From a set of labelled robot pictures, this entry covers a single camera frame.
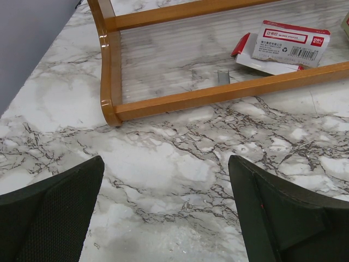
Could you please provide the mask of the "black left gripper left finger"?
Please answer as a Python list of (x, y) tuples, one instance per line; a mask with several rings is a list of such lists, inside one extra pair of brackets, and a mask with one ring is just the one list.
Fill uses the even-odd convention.
[(95, 156), (1, 195), (1, 261), (79, 261), (104, 176)]

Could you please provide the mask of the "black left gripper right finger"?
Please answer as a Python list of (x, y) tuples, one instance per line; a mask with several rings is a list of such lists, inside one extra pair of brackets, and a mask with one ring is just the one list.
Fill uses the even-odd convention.
[(228, 171), (249, 261), (348, 261), (348, 202), (241, 156), (229, 158)]

